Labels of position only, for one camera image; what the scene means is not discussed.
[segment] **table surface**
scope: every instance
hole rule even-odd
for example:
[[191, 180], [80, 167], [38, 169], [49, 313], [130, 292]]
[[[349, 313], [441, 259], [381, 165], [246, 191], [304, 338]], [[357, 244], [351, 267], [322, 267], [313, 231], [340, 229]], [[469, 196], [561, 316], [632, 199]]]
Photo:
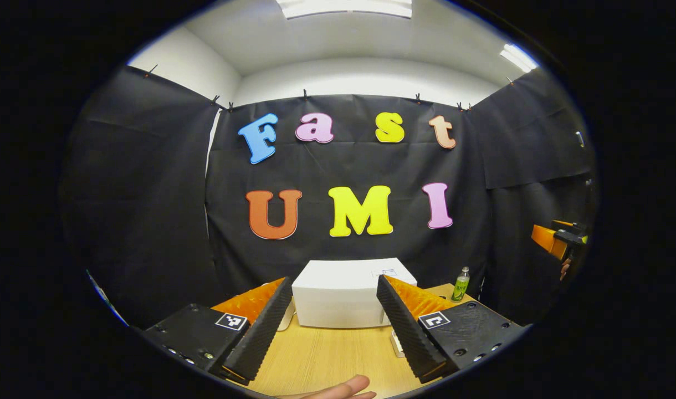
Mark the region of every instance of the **table surface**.
[[[453, 284], [426, 291], [451, 298]], [[474, 300], [465, 295], [459, 304]], [[398, 358], [390, 342], [392, 326], [366, 329], [305, 328], [294, 315], [288, 328], [277, 331], [257, 378], [247, 388], [269, 396], [319, 391], [355, 374], [370, 378], [366, 391], [376, 399], [412, 391], [419, 383], [406, 358]]]

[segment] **plastic bottle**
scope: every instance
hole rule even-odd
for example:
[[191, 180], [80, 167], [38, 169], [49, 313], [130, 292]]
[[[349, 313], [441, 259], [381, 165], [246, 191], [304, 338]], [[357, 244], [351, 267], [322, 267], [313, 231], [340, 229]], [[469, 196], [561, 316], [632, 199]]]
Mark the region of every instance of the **plastic bottle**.
[[457, 277], [457, 283], [454, 286], [454, 294], [452, 294], [452, 301], [460, 301], [464, 298], [464, 294], [467, 292], [467, 287], [469, 286], [469, 266], [465, 266], [462, 269], [462, 274]]

